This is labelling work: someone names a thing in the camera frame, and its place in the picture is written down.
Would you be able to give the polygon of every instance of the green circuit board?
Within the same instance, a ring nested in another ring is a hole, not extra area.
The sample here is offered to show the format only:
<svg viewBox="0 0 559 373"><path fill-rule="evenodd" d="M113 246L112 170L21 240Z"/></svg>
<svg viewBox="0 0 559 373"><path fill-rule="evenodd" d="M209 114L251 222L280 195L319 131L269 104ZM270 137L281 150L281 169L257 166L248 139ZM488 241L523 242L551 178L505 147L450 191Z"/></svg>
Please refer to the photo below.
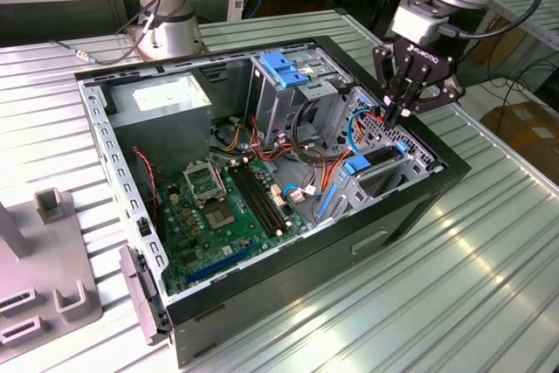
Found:
<svg viewBox="0 0 559 373"><path fill-rule="evenodd" d="M249 164L250 171L257 177L273 200L270 187L274 184L271 174L261 161ZM204 273L204 268L217 272L225 271L240 261L259 255L270 248L281 245L306 230L300 215L289 205L279 214L290 226L281 236L266 235L249 204L231 179L227 169L218 170L226 190L223 201L208 200L203 208L197 208L196 200L186 179L182 177L158 189L162 199L164 216L163 246L169 258L169 266L163 272L168 294L177 294L194 286L198 280L191 277ZM197 194L215 187L211 175L206 171L189 176Z"/></svg>

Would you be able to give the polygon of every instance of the motherboard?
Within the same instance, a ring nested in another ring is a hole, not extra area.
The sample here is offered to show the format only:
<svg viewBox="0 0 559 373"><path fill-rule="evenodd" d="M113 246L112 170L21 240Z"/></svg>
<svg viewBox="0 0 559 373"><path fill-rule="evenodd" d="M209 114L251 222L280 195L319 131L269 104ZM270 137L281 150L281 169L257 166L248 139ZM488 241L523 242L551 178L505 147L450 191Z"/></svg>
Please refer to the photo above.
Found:
<svg viewBox="0 0 559 373"><path fill-rule="evenodd" d="M160 187L168 294L304 232L302 218L276 190L260 160L221 169L199 163L185 170L184 178Z"/></svg>

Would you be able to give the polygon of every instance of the open computer tower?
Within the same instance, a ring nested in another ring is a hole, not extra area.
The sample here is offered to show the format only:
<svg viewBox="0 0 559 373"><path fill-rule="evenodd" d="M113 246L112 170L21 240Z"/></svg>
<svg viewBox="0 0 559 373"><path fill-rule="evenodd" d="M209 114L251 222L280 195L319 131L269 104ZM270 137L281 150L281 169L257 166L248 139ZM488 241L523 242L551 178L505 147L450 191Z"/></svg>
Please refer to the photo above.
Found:
<svg viewBox="0 0 559 373"><path fill-rule="evenodd" d="M397 241L469 167L330 38L76 75L149 343L179 366Z"/></svg>

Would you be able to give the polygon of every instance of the metal workbench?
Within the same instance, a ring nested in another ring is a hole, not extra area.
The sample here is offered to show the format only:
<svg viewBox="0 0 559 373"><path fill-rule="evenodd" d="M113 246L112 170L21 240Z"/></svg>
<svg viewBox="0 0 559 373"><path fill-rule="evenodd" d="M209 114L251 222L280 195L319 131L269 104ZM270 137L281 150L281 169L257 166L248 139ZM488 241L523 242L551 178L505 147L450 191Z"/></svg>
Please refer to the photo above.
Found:
<svg viewBox="0 0 559 373"><path fill-rule="evenodd" d="M522 15L534 0L494 0L490 9L512 22ZM540 7L521 28L539 41L559 50L559 0L542 0Z"/></svg>
<svg viewBox="0 0 559 373"><path fill-rule="evenodd" d="M212 51L329 35L372 72L374 39L333 11L202 29ZM101 59L124 37L71 42ZM176 371L148 347L122 277L126 243L72 73L91 68L54 45L0 50L0 200L47 186L72 192L104 314L6 363L7 372ZM556 187L457 106L422 120L471 166L404 239L212 350L187 371L541 371L559 363Z"/></svg>

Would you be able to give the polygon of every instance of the robotiq logo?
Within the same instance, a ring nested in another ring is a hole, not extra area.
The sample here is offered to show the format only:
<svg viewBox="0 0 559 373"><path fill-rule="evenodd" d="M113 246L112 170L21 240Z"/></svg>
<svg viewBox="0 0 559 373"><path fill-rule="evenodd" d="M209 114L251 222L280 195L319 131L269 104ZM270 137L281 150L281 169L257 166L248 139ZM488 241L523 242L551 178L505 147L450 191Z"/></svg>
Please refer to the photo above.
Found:
<svg viewBox="0 0 559 373"><path fill-rule="evenodd" d="M434 64L438 63L438 58L436 58L432 54L429 54L428 52L424 52L423 50L418 49L414 44L410 44L410 46L408 47L408 52L416 52L417 54L425 57L426 59L429 59Z"/></svg>

